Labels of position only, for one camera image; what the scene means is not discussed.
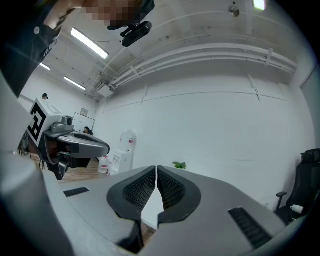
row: white pipe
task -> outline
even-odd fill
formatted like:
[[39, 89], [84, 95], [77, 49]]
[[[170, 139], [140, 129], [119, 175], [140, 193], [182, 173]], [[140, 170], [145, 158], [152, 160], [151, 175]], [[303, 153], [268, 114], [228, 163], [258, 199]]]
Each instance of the white pipe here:
[[279, 59], [279, 60], [281, 60], [283, 62], [286, 62], [286, 63], [294, 66], [295, 68], [298, 67], [297, 63], [295, 63], [294, 61], [292, 61], [292, 60], [290, 60], [290, 59], [288, 59], [288, 58], [286, 58], [286, 57], [284, 57], [284, 56], [282, 56], [282, 55], [280, 55], [278, 53], [272, 52], [271, 57], [275, 57], [276, 59]]
[[207, 56], [229, 56], [230, 55], [230, 51], [216, 51], [216, 52], [200, 52], [200, 53], [192, 53], [189, 55], [185, 55], [185, 56], [180, 56], [180, 57], [176, 57], [176, 58], [171, 58], [169, 60], [160, 62], [156, 65], [153, 65], [151, 67], [148, 67], [146, 69], [143, 69], [142, 71], [139, 71], [139, 74], [144, 74], [150, 70], [156, 69], [158, 67], [173, 63], [173, 62], [179, 62], [179, 61], [184, 61], [187, 59], [192, 59], [192, 58], [197, 58], [197, 57], [207, 57]]
[[[177, 63], [173, 63], [171, 65], [166, 65], [166, 66], [163, 66], [163, 67], [159, 67], [157, 69], [153, 69], [153, 70], [150, 70], [148, 72], [145, 72], [143, 74], [140, 73], [140, 75], [143, 77], [143, 76], [146, 76], [146, 75], [149, 75], [151, 73], [154, 73], [154, 72], [157, 72], [157, 71], [161, 71], [161, 70], [164, 70], [164, 69], [168, 69], [168, 68], [172, 68], [172, 67], [175, 67], [175, 66], [179, 66], [179, 65], [183, 65], [183, 64], [189, 64], [189, 63], [195, 63], [195, 62], [202, 62], [202, 61], [210, 61], [210, 60], [237, 60], [237, 61], [250, 61], [250, 62], [255, 62], [255, 63], [260, 63], [260, 64], [264, 64], [265, 61], [263, 60], [259, 60], [259, 59], [252, 59], [252, 58], [246, 58], [246, 57], [233, 57], [233, 56], [217, 56], [217, 57], [204, 57], [204, 58], [197, 58], [197, 59], [188, 59], [188, 60], [185, 60], [185, 61], [182, 61], [182, 62], [177, 62]], [[281, 69], [287, 73], [291, 73], [293, 74], [292, 71], [290, 70], [287, 70], [281, 66], [277, 66], [277, 65], [274, 65], [274, 64], [269, 64], [270, 66], [272, 67], [275, 67], [275, 68], [278, 68], [278, 69]], [[137, 79], [137, 76], [136, 75], [131, 75], [130, 77], [128, 77], [127, 79], [123, 80], [117, 87], [120, 87], [128, 82], [131, 82], [133, 80]]]
[[[161, 54], [159, 56], [156, 56], [154, 58], [151, 58], [137, 66], [135, 66], [134, 68], [136, 70], [139, 70], [145, 66], [149, 66], [150, 64], [154, 63], [154, 62], [158, 62], [162, 59], [174, 56], [174, 55], [178, 55], [178, 54], [183, 54], [183, 53], [187, 53], [187, 52], [192, 52], [192, 51], [199, 51], [199, 50], [206, 50], [206, 49], [238, 49], [238, 50], [245, 50], [245, 51], [252, 51], [252, 52], [256, 52], [256, 53], [260, 53], [263, 55], [268, 55], [269, 51], [267, 49], [262, 49], [259, 47], [255, 47], [255, 46], [250, 46], [250, 45], [245, 45], [245, 44], [237, 44], [237, 43], [206, 43], [206, 44], [200, 44], [200, 45], [192, 45], [192, 46], [188, 46], [188, 47], [184, 47], [184, 48], [180, 48], [177, 50], [172, 50], [169, 51], [167, 53]], [[290, 62], [294, 63], [293, 61], [281, 56], [282, 60], [284, 62]], [[133, 71], [130, 69], [127, 72], [125, 72], [124, 74], [122, 74], [120, 77], [118, 77], [117, 79], [115, 79], [114, 81], [111, 82], [111, 84], [116, 84], [119, 81], [121, 81], [122, 79], [124, 79], [125, 77], [127, 77], [128, 75], [130, 75]]]
[[180, 41], [186, 41], [186, 40], [190, 40], [190, 39], [194, 39], [194, 38], [207, 38], [208, 36], [206, 34], [200, 34], [200, 35], [193, 35], [193, 36], [189, 36], [189, 37], [185, 37], [185, 38], [181, 38], [172, 42], [169, 42], [167, 44], [164, 44], [156, 49], [152, 49], [144, 54], [142, 54], [141, 56], [137, 57], [136, 59], [132, 60], [131, 62], [129, 62], [127, 65], [125, 65], [121, 70], [119, 70], [118, 72], [116, 72], [114, 74], [114, 77], [117, 77], [119, 74], [121, 74], [121, 72], [123, 70], [126, 70], [127, 68], [130, 68], [131, 66], [134, 65], [134, 63], [138, 62], [139, 60], [143, 59], [145, 56], [149, 55], [149, 54], [153, 54], [154, 52], [160, 50], [161, 48], [167, 47], [169, 45], [173, 45], [175, 43], [178, 43]]
[[[231, 52], [230, 55], [231, 56], [246, 57], [246, 58], [251, 58], [251, 59], [257, 59], [257, 55], [252, 54], [252, 53], [246, 53], [246, 52]], [[258, 60], [261, 60], [264, 63], [266, 63], [267, 58], [265, 56], [261, 56], [261, 57], [258, 58]], [[271, 60], [270, 59], [269, 63], [272, 63], [274, 65], [283, 67], [284, 69], [290, 71], [291, 73], [293, 73], [295, 71], [293, 68], [289, 67], [288, 65], [282, 64], [282, 63], [280, 63], [278, 61], [275, 61], [275, 60]]]

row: vent grille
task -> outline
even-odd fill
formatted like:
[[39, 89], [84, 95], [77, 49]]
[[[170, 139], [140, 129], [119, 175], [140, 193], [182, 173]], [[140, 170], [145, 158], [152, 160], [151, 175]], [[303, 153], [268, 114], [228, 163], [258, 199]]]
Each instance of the vent grille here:
[[89, 191], [89, 189], [87, 189], [86, 187], [79, 187], [76, 189], [63, 191], [63, 193], [68, 198], [68, 197], [76, 196], [76, 195], [79, 195], [79, 194], [82, 194], [82, 193], [88, 192], [88, 191]]
[[242, 207], [231, 209], [228, 212], [255, 249], [263, 246], [272, 239]]

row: whiteboard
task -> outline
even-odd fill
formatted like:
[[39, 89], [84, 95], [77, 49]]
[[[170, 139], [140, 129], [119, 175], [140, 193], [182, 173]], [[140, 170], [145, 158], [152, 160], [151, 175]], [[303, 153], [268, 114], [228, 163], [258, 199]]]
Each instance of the whiteboard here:
[[83, 132], [85, 127], [88, 126], [89, 129], [92, 131], [95, 120], [79, 113], [74, 113], [72, 124], [74, 125], [74, 130], [76, 132]]

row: ceiling bracket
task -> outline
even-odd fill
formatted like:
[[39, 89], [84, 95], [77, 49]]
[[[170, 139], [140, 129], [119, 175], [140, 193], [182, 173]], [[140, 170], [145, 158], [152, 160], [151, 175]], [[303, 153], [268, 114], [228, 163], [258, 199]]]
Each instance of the ceiling bracket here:
[[145, 97], [147, 97], [147, 94], [148, 94], [148, 84], [146, 84], [146, 85], [144, 86], [143, 97], [142, 97], [142, 99], [141, 99], [141, 101], [140, 101], [140, 105], [142, 105], [142, 103], [144, 103], [144, 99], [145, 99]]
[[248, 77], [249, 77], [249, 82], [250, 82], [250, 85], [251, 85], [252, 89], [255, 90], [256, 96], [258, 97], [259, 102], [261, 102], [260, 93], [259, 93], [258, 89], [254, 85], [254, 79], [252, 78], [252, 76], [250, 74], [248, 74]]
[[206, 34], [207, 37], [210, 37], [209, 33], [202, 27], [203, 32]]
[[133, 66], [131, 66], [130, 69], [133, 71], [133, 73], [136, 74], [136, 76], [137, 76], [138, 78], [141, 78], [141, 75], [138, 73], [138, 71], [137, 71]]
[[266, 57], [266, 60], [265, 60], [265, 63], [264, 65], [268, 66], [269, 65], [269, 61], [271, 59], [271, 56], [272, 56], [272, 53], [274, 52], [274, 49], [272, 48], [269, 48], [269, 53], [268, 53], [268, 56]]

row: fluorescent light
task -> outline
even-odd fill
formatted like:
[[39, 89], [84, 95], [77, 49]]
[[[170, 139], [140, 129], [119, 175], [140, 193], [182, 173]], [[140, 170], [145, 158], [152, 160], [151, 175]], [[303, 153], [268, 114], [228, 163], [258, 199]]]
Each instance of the fluorescent light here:
[[45, 64], [40, 63], [39, 66], [44, 67], [45, 69], [50, 71], [50, 67], [46, 66]]
[[88, 46], [91, 50], [99, 54], [102, 58], [106, 59], [108, 57], [108, 53], [106, 53], [103, 49], [101, 49], [98, 45], [92, 42], [89, 38], [87, 38], [84, 34], [80, 33], [75, 28], [72, 29], [71, 35], [74, 36], [76, 39], [84, 43]]
[[266, 9], [265, 0], [253, 0], [253, 5], [260, 10]]
[[82, 90], [86, 90], [86, 88], [84, 88], [83, 86], [81, 86], [80, 84], [77, 84], [76, 82], [70, 80], [68, 77], [64, 77], [65, 80], [67, 80], [68, 82], [70, 82], [71, 84], [75, 85], [75, 86], [78, 86], [79, 88], [81, 88]]

